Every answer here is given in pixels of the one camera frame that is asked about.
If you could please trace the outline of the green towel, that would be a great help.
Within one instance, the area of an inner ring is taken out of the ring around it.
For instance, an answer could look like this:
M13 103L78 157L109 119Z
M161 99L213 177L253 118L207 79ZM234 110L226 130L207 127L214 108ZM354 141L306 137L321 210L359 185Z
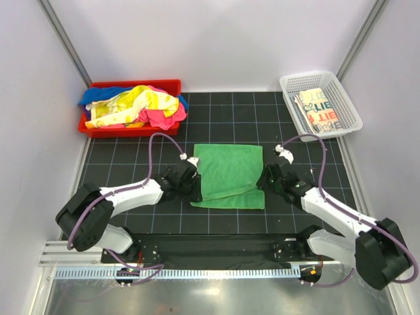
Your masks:
M261 209L264 192L257 188L263 171L263 148L246 144L196 144L201 196L193 207L211 209Z

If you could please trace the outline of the printed rabbit towel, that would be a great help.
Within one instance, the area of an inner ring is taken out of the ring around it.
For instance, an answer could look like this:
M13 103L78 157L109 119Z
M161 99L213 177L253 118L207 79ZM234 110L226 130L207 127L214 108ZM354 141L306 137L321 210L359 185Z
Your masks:
M313 133L327 133L343 129L338 115L321 88L300 91L294 102Z

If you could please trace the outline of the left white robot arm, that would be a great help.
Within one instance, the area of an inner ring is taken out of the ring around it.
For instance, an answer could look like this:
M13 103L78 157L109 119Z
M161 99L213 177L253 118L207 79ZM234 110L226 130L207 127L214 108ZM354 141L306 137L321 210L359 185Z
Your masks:
M126 227L110 219L126 211L176 199L201 200L200 160L189 157L139 182L112 188L84 184L56 215L55 221L68 238L68 248L84 252L94 246L113 252L125 263L141 252L140 240Z

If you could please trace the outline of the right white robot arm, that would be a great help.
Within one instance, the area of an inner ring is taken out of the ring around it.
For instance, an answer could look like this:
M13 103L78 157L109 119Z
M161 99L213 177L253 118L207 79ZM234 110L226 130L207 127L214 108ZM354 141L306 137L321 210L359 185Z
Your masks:
M351 267L372 288L384 289L414 266L396 222L377 220L331 197L314 183L303 180L288 160L264 165L257 188L280 195L287 203L322 219L338 233L306 228L298 234L297 255L310 260L316 255Z

